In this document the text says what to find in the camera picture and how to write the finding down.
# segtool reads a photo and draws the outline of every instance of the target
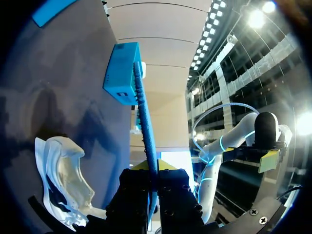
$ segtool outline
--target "blue cable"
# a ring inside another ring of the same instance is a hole
[[[220,137],[220,147],[221,147],[222,151],[225,151],[225,149],[224,149],[224,147],[222,145],[222,138],[223,138],[223,135]]]
[[[143,80],[140,69],[140,62],[134,63],[135,72],[135,84],[136,84],[136,95],[137,95],[137,105],[139,118],[141,122],[141,129],[143,134],[143,142],[146,151],[146,159],[149,167],[149,172],[151,176],[152,192],[150,194],[151,208],[148,215],[148,223],[151,222],[152,216],[157,203],[157,155],[156,146],[154,140],[154,133],[152,128],[151,116],[147,105],[147,100],[145,96]]]

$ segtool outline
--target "ceiling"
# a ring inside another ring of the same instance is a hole
[[[110,23],[118,43],[138,41],[146,92],[185,92],[211,0],[112,0]]]

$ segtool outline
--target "screw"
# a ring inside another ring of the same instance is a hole
[[[264,224],[266,224],[268,222],[268,218],[266,218],[265,216],[263,216],[263,217],[261,217],[260,219],[259,219],[259,223],[261,224],[261,225],[264,225]]]
[[[164,213],[165,213],[165,215],[168,215],[168,216],[173,216],[174,215],[173,211],[165,210]]]
[[[144,216],[144,211],[142,210],[136,210],[136,214],[138,215],[138,216]]]
[[[185,184],[185,185],[182,186],[182,188],[186,189],[188,191],[190,187],[187,184]]]
[[[249,211],[249,213],[250,213],[251,216],[256,216],[259,212],[258,212],[258,210],[256,210],[256,209],[251,209],[251,210]]]
[[[170,192],[170,191],[171,191],[171,188],[170,188],[170,187],[163,187],[162,189],[165,190],[165,191],[167,191],[167,192]]]
[[[198,213],[200,213],[203,210],[203,207],[201,205],[195,205],[194,208]]]

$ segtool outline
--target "ceiling light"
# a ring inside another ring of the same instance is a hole
[[[264,16],[262,11],[254,10],[249,16],[248,24],[252,28],[261,28],[264,25]]]
[[[222,2],[220,2],[220,6],[221,6],[221,7],[223,7],[223,8],[224,8],[224,7],[226,7],[225,2],[223,2],[223,1],[222,1]]]
[[[206,139],[205,135],[203,135],[203,134],[201,134],[201,133],[198,133],[198,134],[196,135],[196,137],[197,137],[198,140],[204,140],[204,139]]]
[[[195,88],[193,91],[192,91],[192,94],[193,95],[196,95],[196,94],[198,94],[199,93],[199,89],[198,88]]]
[[[275,4],[274,4],[274,2],[272,2],[272,1],[267,1],[267,2],[263,5],[262,10],[263,10],[265,13],[272,13],[272,12],[275,10]]]
[[[210,13],[210,18],[211,18],[211,19],[213,19],[213,20],[214,20],[214,19],[215,19],[215,16],[216,16],[216,14],[215,14],[215,13]]]
[[[214,20],[214,25],[219,25],[219,21],[217,19]]]
[[[312,134],[312,124],[311,124],[311,119],[312,119],[312,113],[304,113],[302,116],[300,116],[297,119],[297,132],[298,134],[302,136],[310,135]]]
[[[214,5],[213,5],[213,9],[219,9],[219,4],[217,4],[217,3],[215,3]]]

